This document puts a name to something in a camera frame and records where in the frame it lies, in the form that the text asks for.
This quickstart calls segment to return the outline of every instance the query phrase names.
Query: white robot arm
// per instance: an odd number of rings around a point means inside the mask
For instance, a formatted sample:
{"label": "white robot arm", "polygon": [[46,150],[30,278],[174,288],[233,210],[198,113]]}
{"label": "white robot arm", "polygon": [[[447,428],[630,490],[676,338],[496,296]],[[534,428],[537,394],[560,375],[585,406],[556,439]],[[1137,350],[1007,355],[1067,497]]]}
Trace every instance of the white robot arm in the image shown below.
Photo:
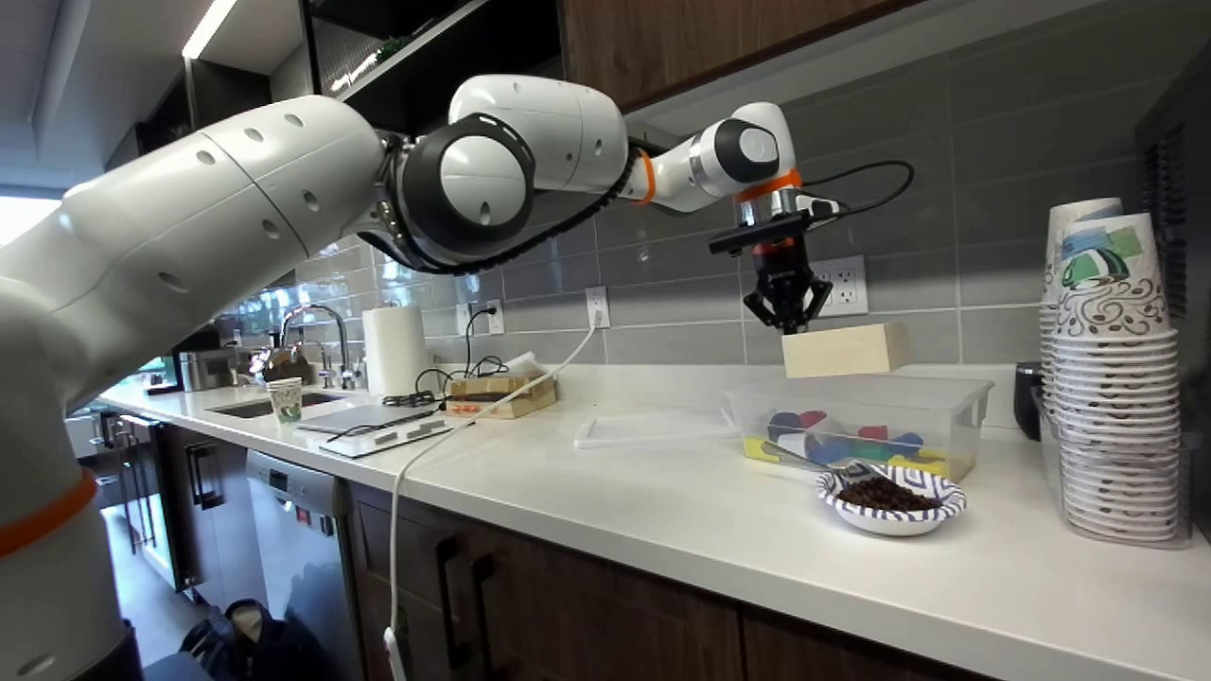
{"label": "white robot arm", "polygon": [[374,191],[388,195],[374,246],[442,273],[505,257],[534,188],[695,210],[788,186],[794,147],[777,107],[630,164],[604,93],[523,75],[469,78],[421,142],[383,147],[354,111],[291,98],[75,186],[0,246],[0,677],[84,677],[123,640],[61,417],[338,241]]}

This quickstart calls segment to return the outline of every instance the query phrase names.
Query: kitchen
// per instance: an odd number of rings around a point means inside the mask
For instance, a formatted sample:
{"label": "kitchen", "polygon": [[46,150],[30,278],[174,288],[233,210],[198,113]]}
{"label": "kitchen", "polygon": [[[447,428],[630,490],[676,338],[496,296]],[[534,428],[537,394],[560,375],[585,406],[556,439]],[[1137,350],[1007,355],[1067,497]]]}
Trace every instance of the kitchen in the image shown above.
{"label": "kitchen", "polygon": [[[1142,166],[1132,135],[1137,117],[1205,41],[1198,26],[1205,26],[1198,5],[1102,5],[1020,35],[1004,35],[958,53],[937,53],[821,93],[784,98],[770,89],[788,101],[804,175],[832,175],[865,157],[913,157],[920,169],[913,191],[885,210],[816,232],[811,237],[813,257],[865,257],[870,312],[861,321],[901,321],[906,330],[913,362],[1011,365],[1017,358],[1034,358],[1044,210],[1049,204],[1106,191],[1125,195],[1125,204],[1132,208],[1142,204]],[[718,111],[693,107],[687,98],[682,111],[668,107],[674,113],[667,117],[655,107],[649,117],[655,127],[676,127],[676,117],[684,126],[695,126],[695,111],[698,117],[710,117],[730,107],[735,101],[718,101]],[[585,349],[585,362],[755,362],[755,370],[777,365],[777,334],[755,325],[736,305],[742,291],[749,291],[753,273],[742,259],[705,253],[706,234],[727,224],[727,204],[687,219],[667,219],[658,210],[616,204],[595,224],[504,270],[466,278],[406,273],[359,241],[341,241],[322,257],[300,266],[295,288],[286,288],[286,296],[307,291],[309,304],[334,304],[338,311],[348,311],[351,349],[359,349],[362,338],[362,305],[421,304],[426,349],[435,350],[435,358],[450,362],[462,362],[462,338],[450,311],[469,299],[499,299],[504,334],[476,338],[481,350],[537,350],[537,358],[556,362],[585,330],[582,288],[604,288],[609,330],[595,338],[595,344]],[[992,459],[992,451],[980,454],[973,485],[980,485],[980,473],[987,473]],[[334,469],[348,480],[383,488],[401,459],[369,459],[365,464],[374,464],[374,473],[351,464]],[[499,517],[499,508],[473,509],[476,498],[455,504],[450,497],[457,497],[457,488],[450,485],[469,480],[455,475],[450,469],[450,475],[442,480],[442,459],[435,459],[431,464],[435,485],[426,497],[435,508],[473,517]],[[1012,514],[1011,498],[980,504],[975,488],[970,497],[975,508],[973,521],[987,517],[993,508],[1004,508],[1004,514]],[[1049,509],[1049,517],[1057,521],[1052,537],[1062,537],[1057,509],[1044,508],[1044,498],[1036,504],[1036,509]],[[573,546],[573,537],[562,537],[560,529],[551,529],[551,537],[544,541],[611,556],[595,541]],[[1072,551],[1079,550],[1102,561],[1125,556],[1096,541],[1074,541]],[[668,565],[658,565],[674,561],[667,551],[648,561],[649,565],[630,567],[655,575],[684,575]],[[718,582],[727,580],[693,580],[693,587],[713,587],[713,592],[721,590]],[[760,597],[755,590],[765,587],[753,582],[744,601],[788,611],[788,601],[779,601],[777,592]],[[794,615],[832,623],[861,640],[894,643],[888,635],[874,635],[870,623],[804,615],[804,610],[811,601]],[[937,633],[922,633],[915,643],[901,640],[895,647],[930,649],[930,635]],[[993,666],[975,661],[975,649],[937,649],[927,659],[993,674]]]}

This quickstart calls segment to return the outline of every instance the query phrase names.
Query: floor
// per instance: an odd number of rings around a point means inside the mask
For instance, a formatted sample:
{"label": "floor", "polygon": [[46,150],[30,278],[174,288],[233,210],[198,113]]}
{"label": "floor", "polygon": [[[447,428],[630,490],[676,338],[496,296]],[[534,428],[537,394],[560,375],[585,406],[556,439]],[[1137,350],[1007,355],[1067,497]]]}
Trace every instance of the floor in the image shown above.
{"label": "floor", "polygon": [[205,615],[205,610],[184,601],[127,551],[117,508],[107,508],[103,517],[109,529],[119,615],[137,628],[139,661],[150,666],[182,647],[182,635]]}

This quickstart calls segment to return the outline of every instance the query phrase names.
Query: plate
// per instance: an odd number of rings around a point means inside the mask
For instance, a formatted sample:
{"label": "plate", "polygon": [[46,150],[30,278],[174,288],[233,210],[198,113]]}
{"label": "plate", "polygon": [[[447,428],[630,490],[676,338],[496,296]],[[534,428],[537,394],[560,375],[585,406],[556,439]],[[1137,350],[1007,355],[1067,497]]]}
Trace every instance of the plate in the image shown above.
{"label": "plate", "polygon": [[838,498],[845,480],[838,475],[824,475],[821,498],[824,508],[832,508],[832,514],[861,532],[880,532],[880,537],[915,537],[915,532],[935,532],[937,524],[946,524],[948,517],[958,517],[966,509],[966,497],[954,488],[954,480],[922,473],[922,469],[877,469],[870,464],[877,475],[922,497],[922,498],[937,498],[937,508],[930,509],[880,509],[880,508],[859,508]]}

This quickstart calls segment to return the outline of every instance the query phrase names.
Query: sink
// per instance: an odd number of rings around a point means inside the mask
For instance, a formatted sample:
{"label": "sink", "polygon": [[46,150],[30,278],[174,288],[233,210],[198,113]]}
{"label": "sink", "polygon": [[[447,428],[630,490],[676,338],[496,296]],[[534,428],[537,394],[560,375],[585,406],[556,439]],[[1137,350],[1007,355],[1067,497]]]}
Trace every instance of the sink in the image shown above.
{"label": "sink", "polygon": [[[341,394],[301,394],[301,406],[324,406],[324,399],[341,399]],[[221,407],[210,407],[210,413],[238,417],[238,418],[258,418],[258,417],[271,413],[271,399],[243,399],[243,406],[221,406]]]}

